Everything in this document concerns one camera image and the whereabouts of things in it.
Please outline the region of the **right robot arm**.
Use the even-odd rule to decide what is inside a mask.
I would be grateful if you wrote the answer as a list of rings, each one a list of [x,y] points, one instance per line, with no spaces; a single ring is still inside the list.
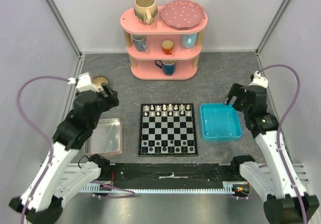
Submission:
[[[281,142],[281,123],[267,112],[267,84],[234,83],[224,104],[235,97],[233,109],[243,113],[247,129],[260,147],[270,176],[264,174],[251,156],[238,156],[230,167],[234,180],[245,178],[263,201],[269,223],[308,223],[319,207],[316,195],[301,184]]]

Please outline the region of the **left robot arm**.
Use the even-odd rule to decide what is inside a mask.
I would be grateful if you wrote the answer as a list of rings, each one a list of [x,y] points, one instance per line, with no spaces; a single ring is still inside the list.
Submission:
[[[109,160],[94,154],[80,171],[62,186],[58,182],[71,160],[92,136],[103,112],[119,105],[118,93],[109,84],[78,91],[73,108],[57,126],[50,151],[30,187],[9,206],[30,223],[55,223],[65,205],[91,181],[106,180]]]

